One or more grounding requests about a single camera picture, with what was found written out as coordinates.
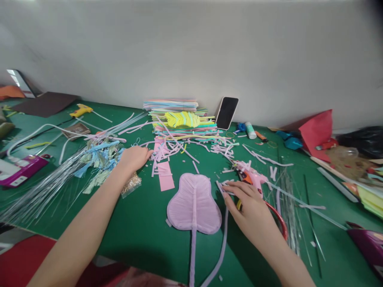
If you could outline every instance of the glue stick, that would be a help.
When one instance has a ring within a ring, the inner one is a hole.
[[[257,137],[257,134],[255,133],[251,123],[250,122],[246,122],[245,126],[246,126],[247,135],[249,136],[249,139],[251,139],[251,140],[255,139]]]

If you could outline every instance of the green table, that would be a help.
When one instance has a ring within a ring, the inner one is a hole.
[[[20,100],[5,102],[14,105]],[[91,106],[96,112],[113,121],[113,125],[127,119],[132,112],[141,112],[139,109],[111,106],[93,102],[83,102]],[[10,137],[20,140],[30,134],[42,124],[58,124],[69,119],[69,113],[76,109],[75,104],[64,111],[49,118],[16,114],[9,118],[16,129]],[[84,120],[102,129],[111,127],[111,124],[90,113],[85,114]],[[151,120],[149,116],[141,119],[135,125]],[[229,131],[234,131],[235,125],[232,124]],[[382,222],[360,205],[348,201],[331,183],[327,181],[317,170],[318,167],[309,157],[301,152],[286,149],[282,140],[266,128],[257,127],[257,130],[264,134],[269,140],[276,143],[277,147],[268,144],[256,145],[256,140],[248,138],[238,138],[237,142],[251,146],[257,153],[279,160],[283,163],[293,163],[294,166],[288,167],[291,180],[294,184],[294,194],[301,196],[304,201],[312,205],[324,205],[324,213],[339,223],[346,220],[358,223],[366,229],[383,232]],[[30,144],[50,141],[59,132],[57,130],[47,132],[36,138]],[[132,134],[123,134],[127,143],[125,147],[140,139],[140,143],[153,140],[152,127],[147,125],[141,130]],[[66,138],[59,138],[53,146],[47,148],[44,153],[52,155],[54,158],[51,163],[39,171],[24,185],[14,190],[3,190],[0,192],[0,207],[3,210],[7,203],[15,200],[24,194],[34,182],[46,176],[57,167],[58,158],[61,153],[63,143]],[[72,155],[85,142],[78,139],[67,145],[65,159]],[[37,152],[39,148],[26,150],[20,147],[14,155],[24,157],[28,154]],[[235,173],[221,173],[224,167],[230,167],[227,160],[218,154],[208,153],[205,148],[198,145],[188,145],[187,150],[200,161],[198,169],[201,174],[211,179],[212,194],[224,214],[224,202],[217,193],[215,180],[219,175],[220,180],[235,179]],[[263,165],[242,147],[233,148],[235,158],[238,160],[252,160],[252,167],[258,172],[269,176],[269,164]],[[147,270],[170,278],[182,283],[188,282],[189,263],[190,263],[190,241],[191,234],[187,231],[179,231],[170,228],[166,220],[166,207],[169,200],[178,190],[178,181],[183,173],[195,173],[191,159],[186,153],[178,153],[171,157],[170,167],[176,188],[161,192],[158,176],[151,177],[151,162],[148,167],[143,167],[138,175],[142,177],[142,186],[124,199],[120,199],[113,212],[107,231],[98,250],[99,255],[125,262],[129,265]],[[30,226],[20,225],[19,227],[28,229],[34,233],[58,239],[65,228],[69,225],[75,215],[80,211],[90,198],[90,195],[81,194],[73,206],[68,210],[69,205],[80,190],[88,182],[91,171],[88,171],[82,179],[73,179],[67,183],[62,190],[62,197],[57,197],[55,202],[45,212],[44,216],[35,224]],[[265,195],[268,194],[267,187],[263,188]],[[314,241],[309,217],[306,210],[296,208],[296,212],[302,221],[304,241],[300,241],[301,257],[305,262],[312,278],[317,286],[378,286],[379,280],[368,267],[361,253],[354,245],[352,240],[343,230],[328,223],[316,214],[312,214],[312,224],[318,236],[319,242],[324,252],[326,261],[318,252],[317,248],[311,245]],[[197,234],[196,270],[195,283],[199,286],[210,274],[217,263],[221,250],[223,238],[222,229],[214,235]],[[310,255],[312,266],[310,266],[308,255]],[[279,281],[273,270],[263,259],[260,253],[254,248],[236,226],[233,218],[229,216],[227,248],[223,264],[218,272],[223,281],[220,282],[218,276],[212,281],[210,286],[278,286]]]

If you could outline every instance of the right hand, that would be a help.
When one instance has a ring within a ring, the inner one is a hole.
[[[240,181],[227,183],[225,191],[235,194],[242,201],[242,211],[239,211],[230,195],[223,193],[225,204],[243,234],[261,252],[274,244],[285,242],[267,205],[256,187]]]

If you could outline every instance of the gold glitter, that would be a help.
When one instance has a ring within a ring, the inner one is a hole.
[[[121,191],[122,198],[125,198],[128,194],[133,192],[137,187],[141,185],[142,179],[135,172],[132,177],[126,182],[124,188]]]

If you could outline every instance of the yellow glue gun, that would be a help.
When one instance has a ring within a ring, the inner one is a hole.
[[[93,109],[91,107],[86,106],[86,105],[77,104],[77,106],[79,107],[79,109],[75,110],[73,113],[69,114],[70,116],[72,116],[74,118],[78,118],[78,117],[82,116],[83,114],[85,114],[86,112],[93,112]]]

